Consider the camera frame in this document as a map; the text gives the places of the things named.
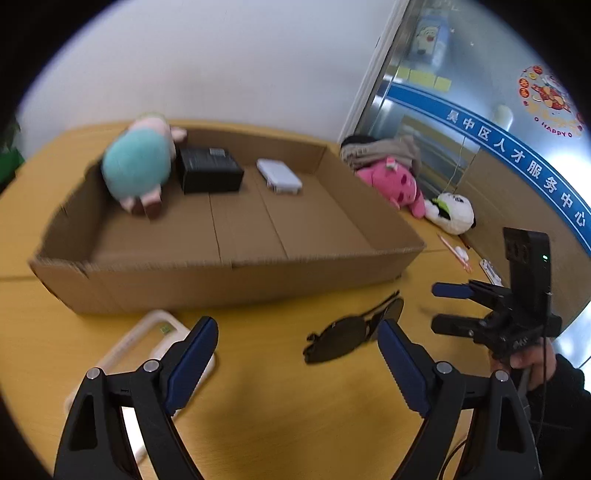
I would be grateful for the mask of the black sleeve right forearm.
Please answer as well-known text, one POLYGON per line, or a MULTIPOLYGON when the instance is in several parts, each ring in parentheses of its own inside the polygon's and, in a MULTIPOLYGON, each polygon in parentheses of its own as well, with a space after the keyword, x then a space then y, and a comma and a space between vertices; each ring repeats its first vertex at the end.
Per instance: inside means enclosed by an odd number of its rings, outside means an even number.
POLYGON ((584 384, 583 372, 557 355, 552 377, 527 394, 544 479, 590 477, 591 398, 584 384))

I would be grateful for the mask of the person's right hand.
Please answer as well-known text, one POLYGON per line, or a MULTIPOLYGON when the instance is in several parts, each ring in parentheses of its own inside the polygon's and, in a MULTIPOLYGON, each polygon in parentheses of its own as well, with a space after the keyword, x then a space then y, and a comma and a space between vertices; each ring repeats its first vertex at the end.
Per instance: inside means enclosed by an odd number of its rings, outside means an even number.
POLYGON ((489 353, 491 371, 504 370, 511 373, 513 370, 530 370, 527 390, 533 391, 548 381, 554 375, 557 368, 556 354, 551 342, 544 338, 536 344, 514 353, 509 360, 495 359, 489 353))

